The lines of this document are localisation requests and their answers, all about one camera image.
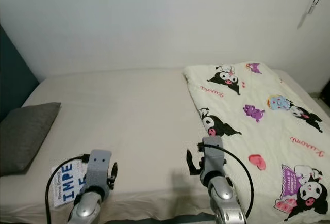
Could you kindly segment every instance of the gray pillow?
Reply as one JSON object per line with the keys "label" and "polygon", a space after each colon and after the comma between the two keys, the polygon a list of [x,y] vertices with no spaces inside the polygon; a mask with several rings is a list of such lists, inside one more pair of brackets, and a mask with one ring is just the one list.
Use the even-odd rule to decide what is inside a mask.
{"label": "gray pillow", "polygon": [[0,176],[24,172],[38,153],[61,103],[12,110],[0,123]]}

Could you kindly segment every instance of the blanket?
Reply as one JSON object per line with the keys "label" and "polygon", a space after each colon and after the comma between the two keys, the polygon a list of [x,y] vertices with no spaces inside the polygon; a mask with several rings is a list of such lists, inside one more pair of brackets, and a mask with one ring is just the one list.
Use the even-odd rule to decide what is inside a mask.
{"label": "blanket", "polygon": [[[329,220],[330,127],[275,72],[256,62],[184,68],[210,136],[247,166],[255,186],[251,223]],[[242,206],[250,199],[243,170],[226,157]]]}

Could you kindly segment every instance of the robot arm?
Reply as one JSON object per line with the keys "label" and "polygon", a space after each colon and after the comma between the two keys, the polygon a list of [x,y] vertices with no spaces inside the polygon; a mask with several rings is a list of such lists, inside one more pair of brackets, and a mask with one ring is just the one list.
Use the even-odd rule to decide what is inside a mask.
{"label": "robot arm", "polygon": [[93,150],[90,154],[86,183],[74,201],[68,224],[97,224],[101,203],[110,195],[117,176],[117,163],[108,178],[110,151]]}
{"label": "robot arm", "polygon": [[200,175],[201,183],[208,188],[211,208],[218,224],[246,224],[246,217],[239,204],[235,188],[229,177],[225,177],[223,165],[226,164],[224,153],[220,150],[205,147],[213,145],[222,147],[219,136],[204,137],[198,144],[199,152],[204,152],[200,169],[192,162],[192,155],[187,150],[187,163],[190,175]]}

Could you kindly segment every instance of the headboard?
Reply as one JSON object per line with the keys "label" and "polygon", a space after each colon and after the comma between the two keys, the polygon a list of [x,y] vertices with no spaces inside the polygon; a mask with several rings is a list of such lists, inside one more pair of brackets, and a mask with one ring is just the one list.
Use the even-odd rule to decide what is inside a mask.
{"label": "headboard", "polygon": [[0,121],[21,107],[39,82],[0,26]]}

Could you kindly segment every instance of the bed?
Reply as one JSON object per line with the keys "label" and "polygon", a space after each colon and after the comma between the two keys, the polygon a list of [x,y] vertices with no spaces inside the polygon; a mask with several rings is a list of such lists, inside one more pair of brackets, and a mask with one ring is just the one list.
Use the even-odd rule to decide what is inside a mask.
{"label": "bed", "polygon": [[[330,125],[330,118],[285,72],[275,72]],[[141,69],[66,75],[43,81],[24,103],[61,102],[61,110],[26,175],[0,178],[0,221],[45,223],[44,190],[51,168],[92,149],[112,151],[118,163],[112,195],[102,205],[109,220],[165,220],[210,213],[207,189],[190,176],[186,149],[208,135],[182,69]],[[247,207],[249,192],[241,197]],[[72,205],[52,209],[65,223]],[[251,218],[257,219],[258,209]]]}

